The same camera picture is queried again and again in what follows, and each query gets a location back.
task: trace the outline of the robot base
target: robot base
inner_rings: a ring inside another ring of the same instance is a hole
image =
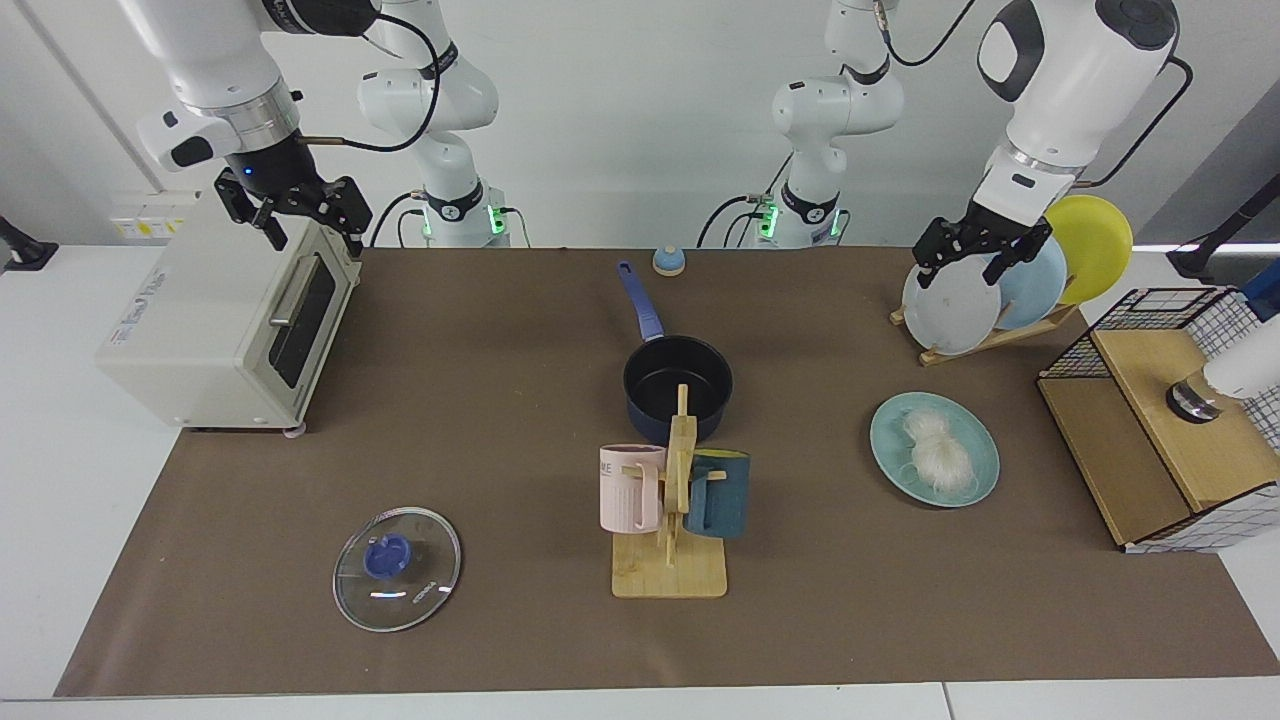
[[[422,240],[428,247],[511,247],[507,220],[497,211],[507,201],[507,193],[490,187],[466,219],[451,223],[424,204],[428,218],[422,224]]]

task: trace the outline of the blue lid knob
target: blue lid knob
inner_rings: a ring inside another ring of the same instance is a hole
[[[375,580],[389,580],[408,568],[413,548],[399,533],[387,533],[365,548],[365,573]]]
[[[678,275],[685,272],[685,251],[675,245],[659,247],[653,254],[653,269],[668,278]]]

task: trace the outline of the black cable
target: black cable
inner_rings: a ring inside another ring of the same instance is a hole
[[[410,136],[408,140],[406,140],[404,142],[398,142],[396,145],[370,145],[367,142],[358,142],[355,140],[348,140],[346,137],[338,137],[337,141],[339,141],[342,145],[346,145],[347,147],[355,147],[357,150],[369,150],[371,152],[399,152],[401,150],[404,150],[410,145],[417,142],[419,138],[421,138],[422,135],[426,133],[426,127],[431,124],[431,118],[435,117],[435,105],[440,100],[440,55],[435,51],[435,45],[431,44],[431,38],[428,37],[426,33],[419,29],[413,23],[402,20],[392,15],[385,15],[383,13],[378,14],[378,19],[383,20],[384,23],[399,26],[412,32],[422,41],[424,45],[426,45],[426,51],[431,54],[431,70],[433,70],[431,102],[426,106],[426,115],[422,117],[422,124],[417,126],[417,129],[413,131],[413,135]]]
[[[854,214],[850,213],[849,210],[841,210],[841,211],[836,213],[836,224],[837,225],[840,224],[840,217],[841,215],[845,217],[845,220],[849,220],[849,219],[851,219],[854,217]],[[836,247],[840,247],[840,243],[845,242],[845,231],[847,231],[847,229],[849,229],[849,223],[846,222],[845,227],[840,228],[840,234],[836,237]]]
[[[929,50],[928,55],[920,58],[919,60],[905,60],[902,59],[901,55],[897,54],[897,50],[893,47],[893,40],[892,37],[890,37],[888,18],[884,17],[884,6],[878,0],[876,3],[876,22],[879,24],[881,37],[884,38],[884,46],[888,47],[888,54],[892,55],[893,59],[897,60],[900,65],[905,68],[915,68],[923,65],[924,63],[928,63],[929,60],[933,59],[934,55],[938,54],[938,51],[942,50],[942,47],[947,44],[947,41],[951,40],[951,36],[955,35],[956,28],[960,27],[960,22],[964,20],[964,17],[969,14],[969,9],[973,8],[973,4],[975,1],[977,0],[969,0],[968,3],[965,3],[964,9],[960,10],[959,15],[956,15],[955,22],[951,23],[950,28],[947,28],[947,33],[943,35],[942,40],[940,40],[938,44],[933,46],[933,50]]]
[[[709,231],[712,228],[712,223],[716,222],[716,218],[718,218],[721,215],[721,213],[723,213],[724,210],[728,210],[731,206],[737,205],[739,202],[750,202],[750,201],[751,201],[750,196],[748,196],[748,195],[739,195],[737,197],[730,197],[728,200],[726,200],[724,202],[722,202],[721,206],[717,208],[714,213],[712,213],[712,217],[707,218],[707,224],[703,225],[703,232],[698,233],[698,245],[695,245],[694,247],[701,247],[703,246],[703,241],[707,240],[707,231]]]
[[[1169,102],[1166,102],[1165,106],[1160,110],[1160,113],[1156,114],[1156,118],[1151,120],[1151,124],[1147,126],[1147,129],[1142,131],[1142,135],[1138,136],[1138,140],[1135,140],[1133,146],[1129,147],[1129,151],[1124,154],[1124,158],[1120,158],[1120,161],[1116,163],[1116,167],[1111,168],[1110,173],[1102,176],[1101,179],[1096,181],[1076,181],[1075,183],[1071,184],[1071,187],[1078,187],[1078,188],[1098,187],[1101,184],[1106,184],[1107,181],[1116,177],[1116,173],[1120,172],[1120,168],[1123,168],[1125,163],[1129,161],[1129,158],[1133,158],[1133,154],[1138,151],[1138,147],[1142,147],[1143,141],[1147,140],[1147,136],[1149,136],[1152,131],[1156,129],[1156,126],[1160,124],[1160,120],[1165,119],[1165,115],[1167,115],[1169,111],[1174,109],[1174,105],[1178,105],[1178,101],[1183,99],[1183,95],[1187,95],[1187,91],[1192,86],[1192,81],[1196,78],[1196,73],[1192,72],[1190,64],[1188,64],[1181,58],[1174,55],[1169,56],[1169,64],[1178,65],[1178,68],[1183,70],[1183,74],[1187,76],[1183,79],[1183,86],[1178,88],[1178,92],[1175,92],[1174,96],[1169,99]]]
[[[525,214],[520,211],[520,208],[499,208],[498,211],[504,215],[507,213],[513,213],[517,218],[520,218],[520,234],[525,236],[525,247],[532,249],[534,243],[529,241],[529,225],[525,224]]]
[[[782,173],[787,169],[787,165],[791,163],[791,159],[795,156],[796,156],[795,150],[787,152],[787,156],[782,159],[782,164],[778,165],[778,172],[773,173],[773,179],[769,181],[769,187],[764,188],[764,195],[773,193],[773,186],[778,184],[778,179],[782,177]],[[756,218],[763,218],[763,217],[764,217],[763,214],[756,215]],[[737,245],[735,245],[733,247],[742,247],[742,243],[746,241],[746,233],[750,229],[751,229],[751,223],[746,223],[745,225],[742,225],[742,233],[737,236]]]
[[[773,174],[773,179],[769,181],[769,187],[764,188],[764,193],[765,195],[769,195],[771,192],[773,192],[773,186],[778,184],[778,178],[782,177],[782,172],[787,169],[787,164],[791,163],[791,159],[795,158],[795,156],[796,156],[796,151],[795,150],[792,150],[791,152],[787,152],[786,159],[782,160],[781,165],[778,165],[778,172],[774,173]]]
[[[733,218],[733,222],[731,222],[728,224],[728,229],[724,231],[724,242],[721,245],[721,247],[728,247],[728,237],[731,234],[733,234],[733,228],[737,227],[737,222],[739,220],[750,220],[751,215],[759,217],[760,214],[759,213],[742,213],[741,215]]]
[[[404,217],[406,215],[421,215],[422,210],[413,208],[411,210],[404,210],[401,217],[396,220],[396,240],[399,241],[399,246],[404,249]]]
[[[369,234],[369,247],[374,247],[375,245],[378,245],[378,233],[381,232],[383,223],[387,222],[387,218],[392,214],[392,210],[394,210],[397,205],[399,205],[401,202],[408,200],[412,196],[413,196],[412,192],[406,192],[403,195],[397,195],[396,200],[392,200],[387,205],[387,208],[383,209],[383,214],[379,215],[379,218],[378,218],[378,224],[374,225],[374,232],[371,232]]]

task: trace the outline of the brown table mat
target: brown table mat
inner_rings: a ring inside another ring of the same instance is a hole
[[[307,416],[179,438],[59,696],[342,693],[1277,674],[1221,561],[1126,557],[1034,379],[1068,328],[937,368],[886,316],[902,250],[692,252],[644,273],[668,332],[730,359],[710,446],[753,454],[716,601],[620,601],[596,447],[639,439],[613,265],[645,252],[372,251]],[[895,489],[870,418],[906,391],[973,410],[1000,483],[964,510]],[[338,612],[346,539],[422,505],[462,579],[424,625]]]

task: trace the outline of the white plate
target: white plate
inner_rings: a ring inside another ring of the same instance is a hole
[[[1000,286],[982,279],[984,258],[970,255],[937,272],[928,290],[913,268],[902,288],[906,329],[925,350],[964,355],[982,345],[1000,316]]]

